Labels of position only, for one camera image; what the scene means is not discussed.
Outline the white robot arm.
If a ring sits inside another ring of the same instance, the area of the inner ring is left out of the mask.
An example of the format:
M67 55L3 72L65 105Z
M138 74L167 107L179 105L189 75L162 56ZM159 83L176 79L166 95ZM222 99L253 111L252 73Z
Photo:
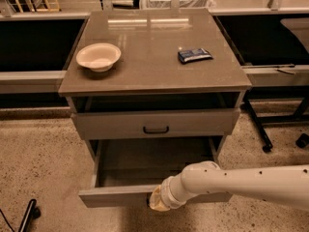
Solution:
M228 193L309 210L309 165L224 170L213 161L186 166L165 179L151 197L150 207L178 209L200 195Z

